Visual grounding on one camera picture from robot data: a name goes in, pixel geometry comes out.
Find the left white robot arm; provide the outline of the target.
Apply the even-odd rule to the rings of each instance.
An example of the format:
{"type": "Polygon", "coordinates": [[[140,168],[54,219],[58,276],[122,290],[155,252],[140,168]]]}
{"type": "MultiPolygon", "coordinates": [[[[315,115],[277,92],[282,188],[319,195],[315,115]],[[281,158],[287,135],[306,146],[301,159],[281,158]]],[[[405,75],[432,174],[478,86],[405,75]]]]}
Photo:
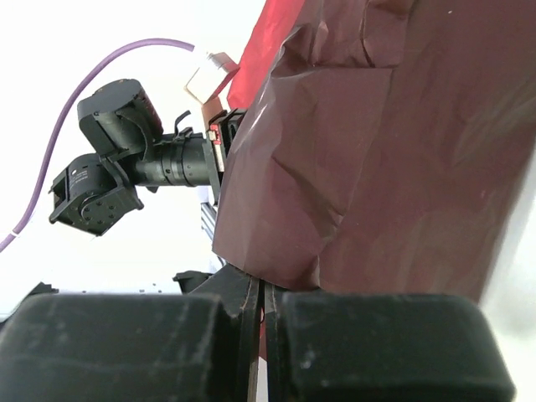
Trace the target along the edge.
{"type": "Polygon", "coordinates": [[[75,158],[53,181],[51,224],[102,236],[123,216],[144,205],[137,188],[207,187],[203,228],[214,233],[226,159],[245,116],[219,108],[206,132],[193,128],[167,134],[138,80],[116,80],[77,105],[79,127],[92,153],[75,158]]]}

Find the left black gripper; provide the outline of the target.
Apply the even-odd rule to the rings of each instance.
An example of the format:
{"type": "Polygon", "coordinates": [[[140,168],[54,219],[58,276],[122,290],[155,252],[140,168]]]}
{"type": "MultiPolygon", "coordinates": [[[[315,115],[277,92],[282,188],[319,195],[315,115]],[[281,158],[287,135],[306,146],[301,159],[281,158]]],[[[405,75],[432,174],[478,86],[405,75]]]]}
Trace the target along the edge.
{"type": "Polygon", "coordinates": [[[215,205],[219,204],[227,156],[246,112],[247,110],[243,108],[222,110],[209,120],[207,135],[212,147],[217,176],[215,184],[211,184],[215,205]]]}

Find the red wrapping paper sheet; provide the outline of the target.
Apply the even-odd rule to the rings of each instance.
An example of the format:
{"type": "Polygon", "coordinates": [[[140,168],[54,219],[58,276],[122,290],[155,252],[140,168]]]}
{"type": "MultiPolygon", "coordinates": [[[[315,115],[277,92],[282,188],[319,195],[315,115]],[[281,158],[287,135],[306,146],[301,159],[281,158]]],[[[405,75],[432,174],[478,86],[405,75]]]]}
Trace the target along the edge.
{"type": "Polygon", "coordinates": [[[214,252],[289,290],[478,302],[535,148],[532,1],[268,1],[214,252]]]}

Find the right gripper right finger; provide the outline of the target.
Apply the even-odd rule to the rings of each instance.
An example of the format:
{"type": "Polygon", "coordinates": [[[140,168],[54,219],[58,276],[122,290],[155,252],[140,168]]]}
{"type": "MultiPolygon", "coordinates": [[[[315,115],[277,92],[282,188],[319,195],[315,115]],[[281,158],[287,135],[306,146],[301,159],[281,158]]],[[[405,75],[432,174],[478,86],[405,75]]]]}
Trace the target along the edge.
{"type": "Polygon", "coordinates": [[[265,287],[272,401],[511,401],[516,388],[473,302],[265,287]]]}

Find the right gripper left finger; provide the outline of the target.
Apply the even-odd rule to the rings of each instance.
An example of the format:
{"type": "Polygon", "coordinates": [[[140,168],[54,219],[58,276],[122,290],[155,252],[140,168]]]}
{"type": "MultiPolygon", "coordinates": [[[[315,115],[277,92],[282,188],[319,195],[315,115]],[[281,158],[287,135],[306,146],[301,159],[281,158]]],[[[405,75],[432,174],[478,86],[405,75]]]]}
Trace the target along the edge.
{"type": "Polygon", "coordinates": [[[231,265],[185,295],[40,294],[1,332],[4,401],[252,401],[260,282],[231,265]]]}

